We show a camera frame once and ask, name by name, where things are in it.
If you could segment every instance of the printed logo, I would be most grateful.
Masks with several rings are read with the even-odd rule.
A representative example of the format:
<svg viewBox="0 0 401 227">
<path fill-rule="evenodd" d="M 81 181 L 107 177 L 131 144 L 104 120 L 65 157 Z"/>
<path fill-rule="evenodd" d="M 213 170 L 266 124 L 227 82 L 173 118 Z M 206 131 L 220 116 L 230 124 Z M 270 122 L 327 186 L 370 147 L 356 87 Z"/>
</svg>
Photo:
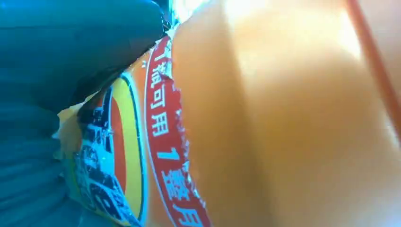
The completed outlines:
<svg viewBox="0 0 401 227">
<path fill-rule="evenodd" d="M 83 132 L 74 156 L 84 204 L 124 226 L 145 220 L 147 179 L 136 87 L 124 73 L 78 113 Z"/>
</svg>

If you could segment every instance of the red banner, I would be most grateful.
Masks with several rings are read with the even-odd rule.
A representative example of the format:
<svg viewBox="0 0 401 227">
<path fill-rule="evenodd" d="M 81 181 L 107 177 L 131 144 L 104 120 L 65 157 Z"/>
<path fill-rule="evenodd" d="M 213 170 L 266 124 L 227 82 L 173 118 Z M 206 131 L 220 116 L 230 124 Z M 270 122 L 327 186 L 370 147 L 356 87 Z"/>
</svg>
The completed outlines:
<svg viewBox="0 0 401 227">
<path fill-rule="evenodd" d="M 176 227 L 210 227 L 204 202 L 189 175 L 189 142 L 181 123 L 180 92 L 172 78 L 172 39 L 154 48 L 146 74 L 148 151 L 166 211 Z"/>
</svg>

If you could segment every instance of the teal fabric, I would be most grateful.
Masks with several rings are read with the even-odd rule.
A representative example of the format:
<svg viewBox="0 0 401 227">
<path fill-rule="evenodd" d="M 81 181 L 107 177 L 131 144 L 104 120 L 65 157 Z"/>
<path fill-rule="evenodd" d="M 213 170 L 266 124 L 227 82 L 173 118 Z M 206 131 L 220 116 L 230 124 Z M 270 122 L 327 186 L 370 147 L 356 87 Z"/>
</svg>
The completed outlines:
<svg viewBox="0 0 401 227">
<path fill-rule="evenodd" d="M 57 113 L 154 44 L 160 18 L 149 0 L 0 0 L 0 227 L 111 226 L 67 197 Z"/>
</svg>

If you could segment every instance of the product label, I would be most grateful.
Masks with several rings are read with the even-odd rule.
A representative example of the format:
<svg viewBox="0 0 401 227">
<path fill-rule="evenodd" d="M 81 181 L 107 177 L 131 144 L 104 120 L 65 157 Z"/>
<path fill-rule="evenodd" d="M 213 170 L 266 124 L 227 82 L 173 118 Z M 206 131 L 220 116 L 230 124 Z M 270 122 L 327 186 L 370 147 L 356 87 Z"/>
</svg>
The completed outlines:
<svg viewBox="0 0 401 227">
<path fill-rule="evenodd" d="M 210 226 L 205 204 L 189 175 L 189 142 L 181 124 L 180 92 L 172 78 L 171 39 L 156 45 L 148 63 L 145 121 L 148 151 L 171 221 L 175 226 Z"/>
<path fill-rule="evenodd" d="M 68 133 L 82 134 L 79 152 L 65 152 L 71 197 L 123 226 L 211 226 L 188 171 L 171 46 L 170 36 L 158 41 L 83 105 L 80 132 Z"/>
</svg>

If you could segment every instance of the plastic packaging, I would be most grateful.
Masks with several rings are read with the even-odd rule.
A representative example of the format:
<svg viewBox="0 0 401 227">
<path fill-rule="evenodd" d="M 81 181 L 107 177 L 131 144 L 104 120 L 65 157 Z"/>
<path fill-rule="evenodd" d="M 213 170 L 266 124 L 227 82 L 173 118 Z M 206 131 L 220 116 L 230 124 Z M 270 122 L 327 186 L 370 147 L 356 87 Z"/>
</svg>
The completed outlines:
<svg viewBox="0 0 401 227">
<path fill-rule="evenodd" d="M 61 130 L 71 196 L 127 226 L 401 224 L 400 10 L 212 1 Z"/>
</svg>

